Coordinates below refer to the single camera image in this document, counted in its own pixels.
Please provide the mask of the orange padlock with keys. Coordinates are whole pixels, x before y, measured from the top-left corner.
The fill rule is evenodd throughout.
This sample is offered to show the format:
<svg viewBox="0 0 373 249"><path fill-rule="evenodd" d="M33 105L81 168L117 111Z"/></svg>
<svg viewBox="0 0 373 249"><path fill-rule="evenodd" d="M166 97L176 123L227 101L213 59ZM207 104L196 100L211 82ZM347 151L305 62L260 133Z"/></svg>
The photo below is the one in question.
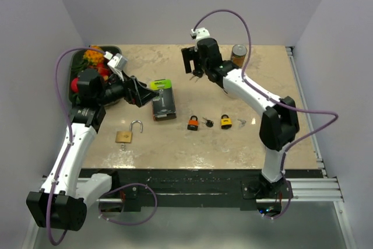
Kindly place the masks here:
<svg viewBox="0 0 373 249"><path fill-rule="evenodd" d="M211 128L214 126L214 123L212 120L209 120L207 118L202 118L202 123L205 124L208 128ZM188 121L187 124L187 130L190 131L197 131L199 129L199 119L196 115L192 115Z"/></svg>

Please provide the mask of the yellow padlock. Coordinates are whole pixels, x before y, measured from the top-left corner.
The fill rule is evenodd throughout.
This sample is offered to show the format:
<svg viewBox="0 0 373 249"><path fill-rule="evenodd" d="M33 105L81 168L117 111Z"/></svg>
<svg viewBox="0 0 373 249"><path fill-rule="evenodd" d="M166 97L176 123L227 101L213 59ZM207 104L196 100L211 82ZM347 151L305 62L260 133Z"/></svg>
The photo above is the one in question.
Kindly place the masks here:
<svg viewBox="0 0 373 249"><path fill-rule="evenodd" d="M223 114L220 120L221 129L230 129L232 125L231 118L227 114Z"/></svg>

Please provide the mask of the silver keys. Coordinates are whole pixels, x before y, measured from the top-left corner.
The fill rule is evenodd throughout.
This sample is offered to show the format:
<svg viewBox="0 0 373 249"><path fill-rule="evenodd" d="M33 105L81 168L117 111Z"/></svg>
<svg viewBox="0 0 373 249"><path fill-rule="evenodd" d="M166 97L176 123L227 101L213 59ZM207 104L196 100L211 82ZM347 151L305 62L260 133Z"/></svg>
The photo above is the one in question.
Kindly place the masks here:
<svg viewBox="0 0 373 249"><path fill-rule="evenodd" d="M243 120L243 119L238 119L238 121L240 122L240 124L239 124L240 128L242 128L247 123L247 121Z"/></svg>

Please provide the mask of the black padlock with keys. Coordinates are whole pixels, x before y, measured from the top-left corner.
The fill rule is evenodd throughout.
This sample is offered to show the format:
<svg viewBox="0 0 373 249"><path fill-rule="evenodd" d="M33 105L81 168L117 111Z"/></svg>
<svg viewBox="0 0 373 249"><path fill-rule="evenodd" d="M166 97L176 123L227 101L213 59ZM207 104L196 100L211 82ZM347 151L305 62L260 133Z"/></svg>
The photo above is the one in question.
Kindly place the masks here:
<svg viewBox="0 0 373 249"><path fill-rule="evenodd" d="M193 79L198 80L198 79L200 79L203 76L203 71L193 70L191 72L191 74L192 74L192 76L191 76L191 78L189 80L193 80Z"/></svg>

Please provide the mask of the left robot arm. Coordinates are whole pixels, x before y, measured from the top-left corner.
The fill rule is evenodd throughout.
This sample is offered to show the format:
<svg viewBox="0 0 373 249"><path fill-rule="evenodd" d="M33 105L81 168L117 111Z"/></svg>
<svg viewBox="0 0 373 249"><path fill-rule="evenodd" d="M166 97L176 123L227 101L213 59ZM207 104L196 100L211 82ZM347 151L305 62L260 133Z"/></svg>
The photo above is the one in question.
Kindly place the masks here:
<svg viewBox="0 0 373 249"><path fill-rule="evenodd" d="M142 107L158 94L134 76L121 72L105 82L92 68L78 75L78 102L68 113L66 135L57 160L39 191L26 205L38 227L78 231L87 210L102 195L116 197L121 184L112 173L97 173L78 185L82 164L105 117L105 105L119 99Z"/></svg>

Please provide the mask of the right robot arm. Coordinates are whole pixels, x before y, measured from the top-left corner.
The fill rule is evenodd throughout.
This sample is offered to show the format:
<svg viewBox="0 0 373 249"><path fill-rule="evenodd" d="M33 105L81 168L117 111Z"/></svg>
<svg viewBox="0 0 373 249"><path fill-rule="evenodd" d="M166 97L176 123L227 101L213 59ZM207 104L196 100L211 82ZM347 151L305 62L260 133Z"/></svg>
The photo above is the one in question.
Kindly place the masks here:
<svg viewBox="0 0 373 249"><path fill-rule="evenodd" d="M244 185L245 193L254 198L273 198L285 186L284 156L286 146L293 143L300 130L295 101L264 90L233 61L224 60L218 43L204 38L196 46L183 48L186 73L207 78L227 93L243 100L261 118L259 137L265 147L265 161L257 179Z"/></svg>

